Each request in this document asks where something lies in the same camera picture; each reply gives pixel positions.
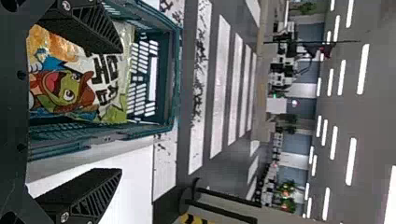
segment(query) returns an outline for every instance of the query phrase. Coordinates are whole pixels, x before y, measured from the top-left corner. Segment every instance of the yellow black stripe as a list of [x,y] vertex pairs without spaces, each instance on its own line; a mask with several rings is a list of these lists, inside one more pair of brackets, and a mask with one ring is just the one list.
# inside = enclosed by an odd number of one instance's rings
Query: yellow black stripe
[[180,222],[182,224],[214,224],[213,222],[209,222],[207,220],[201,219],[199,217],[195,217],[190,214],[184,214],[180,217]]

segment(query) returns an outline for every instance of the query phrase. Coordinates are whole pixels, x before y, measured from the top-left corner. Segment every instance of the cartoon character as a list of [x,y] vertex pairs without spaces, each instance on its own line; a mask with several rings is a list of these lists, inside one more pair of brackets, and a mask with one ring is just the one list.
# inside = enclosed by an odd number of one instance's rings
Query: cartoon character
[[44,107],[55,114],[95,111],[97,105],[92,105],[95,94],[87,84],[92,76],[92,71],[81,74],[65,67],[31,73],[30,93],[34,99],[31,109]]

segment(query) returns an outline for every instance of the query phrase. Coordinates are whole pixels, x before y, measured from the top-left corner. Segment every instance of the ceiling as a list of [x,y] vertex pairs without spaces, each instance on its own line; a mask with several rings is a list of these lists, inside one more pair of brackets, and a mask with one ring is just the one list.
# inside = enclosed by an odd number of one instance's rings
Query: ceiling
[[[310,177],[311,217],[322,220],[325,189],[331,189],[329,223],[383,224],[389,191],[390,170],[396,164],[393,136],[396,127],[396,3],[355,1],[352,23],[346,28],[348,1],[335,1],[326,17],[325,33],[334,29],[341,16],[338,44],[332,58],[321,66],[321,95],[317,116],[329,121],[326,145],[314,138],[318,155],[315,177]],[[361,51],[370,44],[364,92],[357,94]],[[346,60],[343,95],[337,95],[341,61]],[[327,96],[330,69],[334,69],[332,96]],[[335,159],[329,159],[332,127],[338,127]],[[358,140],[352,185],[346,185],[351,137]]]

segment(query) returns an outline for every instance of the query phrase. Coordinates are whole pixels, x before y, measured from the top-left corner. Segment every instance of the snack bag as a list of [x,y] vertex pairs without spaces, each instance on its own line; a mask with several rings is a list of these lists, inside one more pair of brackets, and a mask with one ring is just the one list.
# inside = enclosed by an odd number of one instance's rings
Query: snack bag
[[122,54],[97,55],[35,25],[27,38],[31,118],[126,122],[134,27],[114,22]]

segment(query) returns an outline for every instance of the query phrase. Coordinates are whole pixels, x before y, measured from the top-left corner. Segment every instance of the fluorescent light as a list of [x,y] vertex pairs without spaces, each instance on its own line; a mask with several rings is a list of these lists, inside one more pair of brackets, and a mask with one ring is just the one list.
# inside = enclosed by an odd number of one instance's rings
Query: fluorescent light
[[334,36],[332,37],[332,40],[334,42],[337,42],[337,40],[338,40],[338,31],[340,29],[340,19],[341,19],[340,15],[337,15],[335,17]]
[[341,67],[340,67],[340,79],[338,80],[338,95],[343,94],[343,88],[344,88],[344,76],[346,74],[346,67],[347,67],[347,61],[343,60],[341,61]]
[[337,135],[338,135],[338,127],[332,127],[332,147],[330,148],[330,160],[334,160],[335,157],[335,148],[337,146]]
[[352,24],[353,3],[354,3],[354,0],[349,0],[349,3],[347,5],[346,28],[349,28],[350,25]]
[[327,96],[332,96],[332,78],[334,77],[334,69],[330,69],[329,83],[327,84]]
[[335,0],[331,0],[330,2],[330,11],[334,11],[335,8]]
[[314,163],[312,164],[312,172],[311,172],[312,176],[315,176],[315,174],[317,173],[317,163],[318,163],[318,156],[315,155],[314,156]]
[[330,41],[332,41],[332,32],[328,31],[326,37],[326,44],[330,44]]
[[392,171],[390,173],[387,210],[385,212],[384,224],[393,224],[396,222],[395,211],[396,211],[396,166],[392,166]]
[[325,221],[327,220],[327,215],[329,213],[329,201],[330,201],[330,189],[326,188],[326,192],[324,194],[323,211],[322,211],[322,218]]
[[312,164],[312,159],[314,158],[314,147],[311,147],[311,149],[309,150],[309,164]]
[[327,135],[327,125],[328,125],[329,121],[327,119],[325,119],[323,121],[323,133],[322,133],[322,141],[321,144],[324,147],[326,145],[326,135]]
[[288,27],[288,19],[289,19],[289,4],[290,4],[290,1],[289,0],[287,0],[286,1],[286,9],[285,9],[285,28],[286,27]]
[[361,69],[359,71],[359,81],[358,81],[358,91],[357,91],[358,95],[362,95],[364,91],[364,81],[366,79],[369,50],[370,50],[369,44],[365,44],[361,50]]
[[321,115],[318,116],[317,137],[320,137],[320,128],[321,128]]
[[351,186],[352,184],[352,175],[353,175],[353,167],[355,165],[355,155],[356,155],[356,145],[358,144],[358,140],[356,138],[351,138],[349,143],[349,155],[347,157],[347,166],[346,166],[346,184]]
[[305,200],[308,200],[308,195],[309,195],[309,183],[306,183],[306,185],[305,185],[305,196],[304,196]]
[[320,96],[320,87],[321,87],[321,77],[318,77],[317,97]]
[[311,218],[312,198],[308,199],[308,205],[306,206],[306,218]]

